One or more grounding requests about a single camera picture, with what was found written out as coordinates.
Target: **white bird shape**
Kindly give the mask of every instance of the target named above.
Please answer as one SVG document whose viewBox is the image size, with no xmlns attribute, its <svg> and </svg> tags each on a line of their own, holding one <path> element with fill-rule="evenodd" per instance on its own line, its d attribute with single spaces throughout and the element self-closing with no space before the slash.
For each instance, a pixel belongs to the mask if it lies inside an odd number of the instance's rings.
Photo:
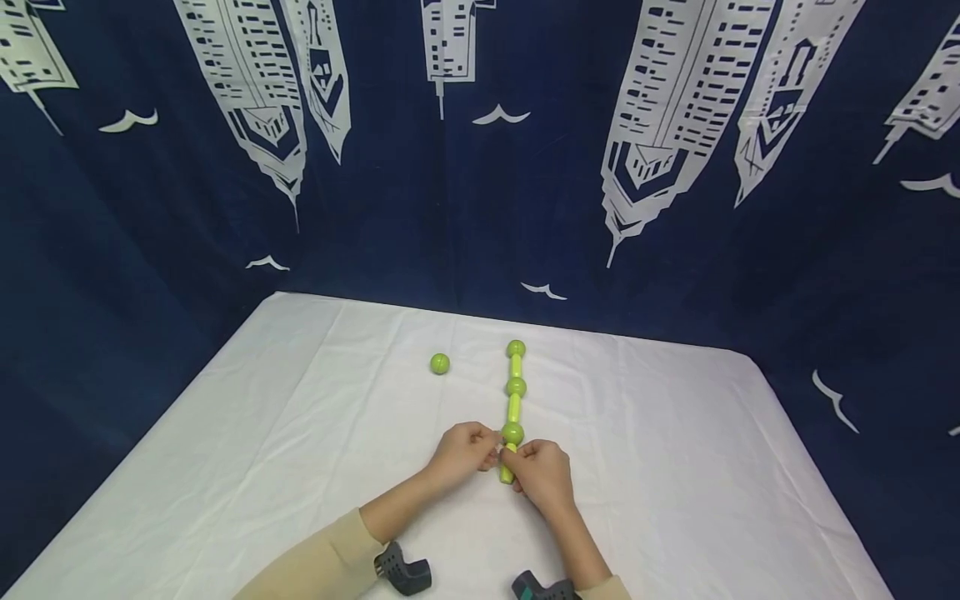
<svg viewBox="0 0 960 600">
<path fill-rule="evenodd" d="M 271 267 L 273 267 L 274 269 L 277 269 L 278 271 L 290 271 L 290 267 L 284 267 L 280 263 L 276 262 L 270 254 L 267 254 L 266 256 L 264 256 L 263 258 L 260 258 L 259 260 L 250 261 L 250 263 L 247 264 L 247 268 L 249 269 L 250 267 L 261 267 L 263 265 L 270 265 Z"/>
<path fill-rule="evenodd" d="M 507 111 L 504 110 L 502 106 L 496 105 L 496 108 L 491 110 L 490 114 L 485 114 L 479 119 L 474 119 L 473 125 L 489 125 L 497 119 L 503 119 L 507 123 L 519 123 L 528 116 L 530 116 L 530 113 L 524 112 L 523 114 L 514 117 L 513 115 L 507 114 Z"/>
<path fill-rule="evenodd" d="M 551 291 L 550 291 L 550 284 L 549 284 L 549 283 L 547 283 L 546 285 L 542 285 L 542 286 L 540 286 L 540 287 L 534 287 L 534 286 L 532 286 L 532 285 L 529 285 L 529 284 L 524 283 L 524 282 L 521 281 L 521 282 L 520 282 L 520 285 L 522 285 L 523 287 L 527 288 L 528 290 L 530 290 L 530 291 L 533 292 L 534 294 L 546 294 L 546 296 L 547 296 L 548 298 L 550 298 L 551 300 L 566 300 L 565 297 L 563 297 L 563 296 L 558 296 L 558 295 L 554 294 L 553 292 L 551 292 Z"/>
<path fill-rule="evenodd" d="M 843 394 L 837 394 L 832 389 L 828 388 L 823 380 L 820 379 L 820 374 L 817 373 L 817 370 L 813 370 L 813 385 L 817 386 L 817 389 L 824 393 L 824 396 L 830 398 L 833 401 L 833 412 L 837 414 L 837 418 L 844 422 L 850 429 L 856 433 L 860 433 L 860 430 L 857 429 L 853 423 L 847 419 L 847 416 L 843 414 L 843 411 L 840 410 L 840 400 L 843 399 Z"/>
<path fill-rule="evenodd" d="M 946 173 L 935 180 L 928 181 L 901 181 L 900 185 L 911 192 L 928 192 L 935 189 L 942 189 L 953 198 L 960 198 L 960 189 L 953 185 L 953 179 L 950 173 Z"/>
<path fill-rule="evenodd" d="M 104 125 L 99 131 L 103 133 L 121 133 L 125 132 L 137 123 L 140 125 L 156 125 L 157 120 L 159 120 L 159 117 L 156 114 L 156 108 L 154 108 L 154 114 L 150 115 L 149 117 L 141 117 L 133 114 L 129 110 L 124 110 L 123 116 L 119 121 L 116 123 L 110 123 L 109 125 Z"/>
</svg>

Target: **navy blue curtain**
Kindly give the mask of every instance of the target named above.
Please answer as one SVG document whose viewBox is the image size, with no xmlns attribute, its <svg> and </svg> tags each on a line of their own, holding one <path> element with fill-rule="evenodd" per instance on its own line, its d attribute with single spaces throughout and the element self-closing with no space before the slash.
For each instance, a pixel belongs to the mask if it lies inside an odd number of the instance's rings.
<svg viewBox="0 0 960 600">
<path fill-rule="evenodd" d="M 280 272 L 246 265 L 297 244 L 289 202 L 209 127 L 169 3 L 16 4 L 78 88 L 36 91 L 53 124 L 0 94 L 0 590 L 273 290 Z M 159 119 L 100 131 L 125 110 Z"/>
<path fill-rule="evenodd" d="M 744 352 L 895 596 L 957 589 L 955 3 L 13 3 L 70 73 L 0 94 L 0 584 L 279 288 Z"/>
</svg>

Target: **white building pattern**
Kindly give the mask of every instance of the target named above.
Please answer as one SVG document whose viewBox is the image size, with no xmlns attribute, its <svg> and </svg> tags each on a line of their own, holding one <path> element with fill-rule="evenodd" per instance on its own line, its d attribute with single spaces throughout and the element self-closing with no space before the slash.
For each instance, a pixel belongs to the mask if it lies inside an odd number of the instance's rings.
<svg viewBox="0 0 960 600">
<path fill-rule="evenodd" d="M 740 206 L 766 177 L 803 118 L 837 48 L 866 0 L 784 0 L 740 115 Z"/>
<path fill-rule="evenodd" d="M 477 9 L 496 9 L 496 0 L 420 0 L 426 79 L 433 82 L 444 119 L 444 84 L 476 81 Z"/>
<path fill-rule="evenodd" d="M 296 217 L 306 136 L 297 74 L 270 0 L 174 1 L 237 143 Z"/>
<path fill-rule="evenodd" d="M 284 10 L 307 107 L 339 163 L 350 131 L 350 84 L 333 0 L 284 0 Z"/>
<path fill-rule="evenodd" d="M 960 16 L 933 53 L 926 69 L 887 118 L 887 143 L 874 164 L 890 152 L 908 130 L 940 139 L 960 117 Z"/>
<path fill-rule="evenodd" d="M 64 6 L 60 0 L 3 0 L 2 6 L 0 74 L 3 81 L 13 93 L 26 93 L 54 130 L 63 135 L 36 91 L 51 87 L 79 89 L 79 86 L 36 10 L 63 11 Z"/>
<path fill-rule="evenodd" d="M 613 244 L 700 176 L 743 91 L 775 0 L 648 0 L 601 167 Z"/>
</svg>

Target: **green ball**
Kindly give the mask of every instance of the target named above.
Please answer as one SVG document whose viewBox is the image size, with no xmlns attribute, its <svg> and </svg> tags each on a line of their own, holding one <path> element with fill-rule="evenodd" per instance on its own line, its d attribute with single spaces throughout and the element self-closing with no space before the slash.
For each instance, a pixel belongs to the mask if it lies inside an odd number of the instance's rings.
<svg viewBox="0 0 960 600">
<path fill-rule="evenodd" d="M 507 356 L 513 356 L 514 354 L 519 354 L 520 358 L 523 358 L 523 355 L 527 353 L 527 345 L 519 340 L 513 340 L 510 344 L 507 345 Z"/>
<path fill-rule="evenodd" d="M 511 377 L 507 380 L 507 395 L 519 394 L 524 397 L 527 393 L 527 382 L 520 377 Z"/>
<path fill-rule="evenodd" d="M 520 445 L 523 442 L 523 427 L 520 423 L 509 421 L 500 430 L 500 435 L 507 444 Z"/>
<path fill-rule="evenodd" d="M 446 354 L 434 354 L 430 359 L 430 371 L 442 375 L 450 370 L 450 359 Z"/>
</svg>

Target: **sleeve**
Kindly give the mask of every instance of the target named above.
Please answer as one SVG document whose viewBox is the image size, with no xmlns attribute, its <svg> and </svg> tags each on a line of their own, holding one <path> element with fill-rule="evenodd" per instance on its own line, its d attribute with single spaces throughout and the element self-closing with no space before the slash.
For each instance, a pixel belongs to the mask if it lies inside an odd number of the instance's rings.
<svg viewBox="0 0 960 600">
<path fill-rule="evenodd" d="M 357 598 L 376 583 L 373 559 L 384 550 L 353 509 L 270 563 L 234 600 Z"/>
<path fill-rule="evenodd" d="M 577 594 L 583 600 L 630 600 L 630 594 L 616 575 L 594 588 L 578 590 Z"/>
</svg>

